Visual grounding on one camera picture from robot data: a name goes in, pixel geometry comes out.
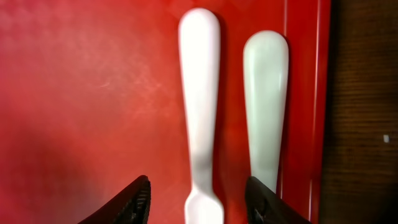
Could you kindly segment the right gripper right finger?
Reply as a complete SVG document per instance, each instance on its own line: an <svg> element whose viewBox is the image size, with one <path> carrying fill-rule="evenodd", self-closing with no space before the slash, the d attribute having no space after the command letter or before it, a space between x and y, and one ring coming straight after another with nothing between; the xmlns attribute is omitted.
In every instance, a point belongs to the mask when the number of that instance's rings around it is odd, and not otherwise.
<svg viewBox="0 0 398 224"><path fill-rule="evenodd" d="M254 176L246 181L244 198L249 224L311 224Z"/></svg>

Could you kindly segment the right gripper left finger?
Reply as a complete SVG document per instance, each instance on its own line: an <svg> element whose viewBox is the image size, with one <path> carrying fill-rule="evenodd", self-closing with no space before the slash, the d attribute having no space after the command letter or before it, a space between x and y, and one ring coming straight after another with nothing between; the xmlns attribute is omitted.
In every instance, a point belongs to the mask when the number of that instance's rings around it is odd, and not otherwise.
<svg viewBox="0 0 398 224"><path fill-rule="evenodd" d="M146 175L140 175L79 224L147 224L150 202L149 178Z"/></svg>

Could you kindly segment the white plastic spoon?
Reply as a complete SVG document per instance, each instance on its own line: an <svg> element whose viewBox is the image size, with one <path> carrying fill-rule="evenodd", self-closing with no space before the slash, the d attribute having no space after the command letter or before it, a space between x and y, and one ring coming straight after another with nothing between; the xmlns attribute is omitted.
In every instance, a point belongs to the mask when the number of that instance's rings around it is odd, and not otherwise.
<svg viewBox="0 0 398 224"><path fill-rule="evenodd" d="M289 73L285 38L271 30L252 35L243 70L251 175L276 192Z"/></svg>

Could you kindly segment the white plastic fork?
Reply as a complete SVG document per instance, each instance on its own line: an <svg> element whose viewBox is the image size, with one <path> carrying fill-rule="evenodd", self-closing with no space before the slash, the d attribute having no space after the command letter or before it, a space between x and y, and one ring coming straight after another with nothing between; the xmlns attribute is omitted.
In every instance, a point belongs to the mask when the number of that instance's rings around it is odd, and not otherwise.
<svg viewBox="0 0 398 224"><path fill-rule="evenodd" d="M224 208L213 190L213 146L220 75L220 22L209 10L193 8L178 25L191 191L185 223L223 224Z"/></svg>

